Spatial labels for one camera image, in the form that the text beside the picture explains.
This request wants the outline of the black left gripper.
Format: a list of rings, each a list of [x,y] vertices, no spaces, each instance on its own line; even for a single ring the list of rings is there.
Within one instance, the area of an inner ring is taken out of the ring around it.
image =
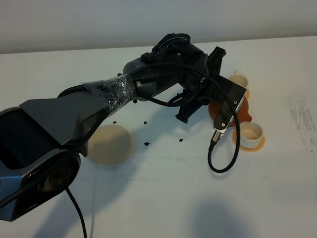
[[[188,119],[200,107],[223,100],[215,85],[226,51],[215,47],[206,54],[187,34],[168,34],[148,53],[148,99],[167,107],[180,107],[176,118]],[[168,102],[155,99],[166,89],[179,84],[183,91]]]

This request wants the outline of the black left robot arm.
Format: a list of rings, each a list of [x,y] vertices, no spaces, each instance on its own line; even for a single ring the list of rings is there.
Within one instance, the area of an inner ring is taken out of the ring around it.
[[[0,218],[14,221],[68,190],[101,123],[131,101],[178,107],[187,122],[201,106],[220,105],[213,148],[240,119],[246,89],[220,75],[226,52],[209,55],[187,34],[168,34],[117,77],[70,87],[53,99],[28,100],[0,114]]]

